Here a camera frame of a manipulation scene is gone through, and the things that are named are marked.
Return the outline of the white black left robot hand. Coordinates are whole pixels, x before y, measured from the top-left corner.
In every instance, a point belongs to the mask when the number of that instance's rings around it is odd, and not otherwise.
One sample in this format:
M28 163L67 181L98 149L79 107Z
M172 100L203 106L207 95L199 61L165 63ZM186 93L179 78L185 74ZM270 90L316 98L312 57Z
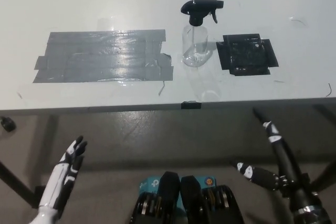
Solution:
M74 140L55 165L31 223L57 223L64 212L84 159L87 142Z

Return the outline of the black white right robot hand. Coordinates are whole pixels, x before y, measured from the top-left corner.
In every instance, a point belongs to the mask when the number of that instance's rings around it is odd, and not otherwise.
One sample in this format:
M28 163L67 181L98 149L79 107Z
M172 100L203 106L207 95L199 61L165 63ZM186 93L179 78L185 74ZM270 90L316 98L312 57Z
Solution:
M289 198L290 211L294 216L321 211L322 202L317 191L310 184L309 176L302 173L292 150L274 122L255 108L253 114L266 131L279 173L239 161L231 161L230 164L250 182L270 191L280 191L283 197Z

